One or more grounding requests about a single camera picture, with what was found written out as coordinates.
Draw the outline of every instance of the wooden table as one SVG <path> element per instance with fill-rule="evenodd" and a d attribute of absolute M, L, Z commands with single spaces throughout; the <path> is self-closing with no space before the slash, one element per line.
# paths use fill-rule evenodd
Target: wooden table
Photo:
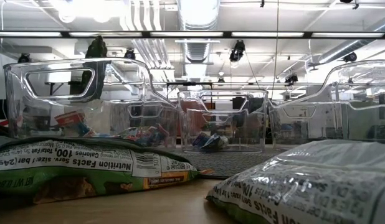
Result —
<path fill-rule="evenodd" d="M 0 210 L 0 223 L 235 223 L 204 198 L 218 180 L 164 189 Z"/>

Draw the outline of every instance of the snack bag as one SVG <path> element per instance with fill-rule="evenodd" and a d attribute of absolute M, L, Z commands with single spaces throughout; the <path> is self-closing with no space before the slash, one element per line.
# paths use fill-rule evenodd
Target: snack bag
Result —
<path fill-rule="evenodd" d="M 218 183 L 206 199 L 244 224 L 382 224 L 385 144 L 303 144 Z"/>
<path fill-rule="evenodd" d="M 117 138 L 29 138 L 0 146 L 0 195 L 33 203 L 122 194 L 189 181 L 188 160 Z"/>

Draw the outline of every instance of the hanging cable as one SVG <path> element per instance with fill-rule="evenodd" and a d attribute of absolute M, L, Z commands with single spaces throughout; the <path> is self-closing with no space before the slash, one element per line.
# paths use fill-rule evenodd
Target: hanging cable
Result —
<path fill-rule="evenodd" d="M 3 8 L 4 8 L 4 5 L 5 3 L 7 3 L 7 1 L 4 1 L 3 3 L 1 3 L 1 30 L 4 30 L 4 16 L 3 16 Z M 3 45 L 3 38 L 0 38 L 0 43 L 1 45 Z"/>
<path fill-rule="evenodd" d="M 272 96 L 269 97 L 270 99 L 273 98 L 275 79 L 277 76 L 276 71 L 277 71 L 277 56 L 278 56 L 278 29 L 280 25 L 280 7 L 279 6 L 280 6 L 280 0 L 277 0 L 277 36 L 275 37 L 274 77 L 273 77 Z"/>
<path fill-rule="evenodd" d="M 249 64 L 250 71 L 252 72 L 252 74 L 253 74 L 253 76 L 254 76 L 254 78 L 255 78 L 255 82 L 256 82 L 257 86 L 259 87 L 259 83 L 258 83 L 258 81 L 257 81 L 256 75 L 255 75 L 255 72 L 254 72 L 254 69 L 252 68 L 252 66 L 251 66 L 251 64 L 250 64 L 250 60 L 249 60 L 248 53 L 247 53 L 246 50 L 245 50 L 245 54 L 246 54 L 246 56 L 247 56 L 247 60 L 248 60 L 248 64 Z"/>

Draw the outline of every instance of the fluorescent light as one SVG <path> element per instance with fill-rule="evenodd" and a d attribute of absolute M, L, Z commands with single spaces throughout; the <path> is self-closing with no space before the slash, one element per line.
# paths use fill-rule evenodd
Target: fluorescent light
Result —
<path fill-rule="evenodd" d="M 233 37 L 303 37 L 303 32 L 233 32 Z"/>
<path fill-rule="evenodd" d="M 150 71 L 175 71 L 174 68 L 151 68 Z"/>
<path fill-rule="evenodd" d="M 219 82 L 215 82 L 213 83 L 214 85 L 249 85 L 249 83 L 239 83 L 239 82 L 224 82 L 224 83 L 219 83 Z"/>
<path fill-rule="evenodd" d="M 365 33 L 354 33 L 354 32 L 339 32 L 339 33 L 327 33 L 327 32 L 315 32 L 312 37 L 382 37 L 385 33 L 379 32 L 365 32 Z"/>
<path fill-rule="evenodd" d="M 187 31 L 187 32 L 152 32 L 152 37 L 221 37 L 223 32 L 197 32 L 197 31 Z"/>
<path fill-rule="evenodd" d="M 60 37 L 60 32 L 0 32 L 0 37 Z"/>
<path fill-rule="evenodd" d="M 70 32 L 72 37 L 141 37 L 141 32 Z"/>
<path fill-rule="evenodd" d="M 166 85 L 165 82 L 153 82 L 153 85 Z"/>
<path fill-rule="evenodd" d="M 187 40 L 187 39 L 184 39 L 184 40 L 175 40 L 174 41 L 175 43 L 177 44 L 190 44 L 190 43 L 197 43 L 197 44 L 210 44 L 210 43 L 214 43 L 214 44 L 218 44 L 220 43 L 220 40 Z"/>

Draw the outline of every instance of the security camera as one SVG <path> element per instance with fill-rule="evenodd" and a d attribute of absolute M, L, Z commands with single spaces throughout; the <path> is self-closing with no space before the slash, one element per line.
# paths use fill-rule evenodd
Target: security camera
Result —
<path fill-rule="evenodd" d="M 29 53 L 22 53 L 21 56 L 18 58 L 18 63 L 31 62 L 31 58 L 29 56 Z"/>
<path fill-rule="evenodd" d="M 285 83 L 288 83 L 287 86 L 291 86 L 297 81 L 298 81 L 298 76 L 296 74 L 293 74 L 290 77 L 285 78 Z"/>
<path fill-rule="evenodd" d="M 125 53 L 125 58 L 136 60 L 136 54 L 134 49 L 127 49 Z"/>
<path fill-rule="evenodd" d="M 342 60 L 346 63 L 355 62 L 357 60 L 357 55 L 354 52 L 352 52 L 352 53 L 348 54 L 347 56 L 343 57 Z"/>
<path fill-rule="evenodd" d="M 238 62 L 244 56 L 245 44 L 243 40 L 237 40 L 230 54 L 230 62 Z"/>

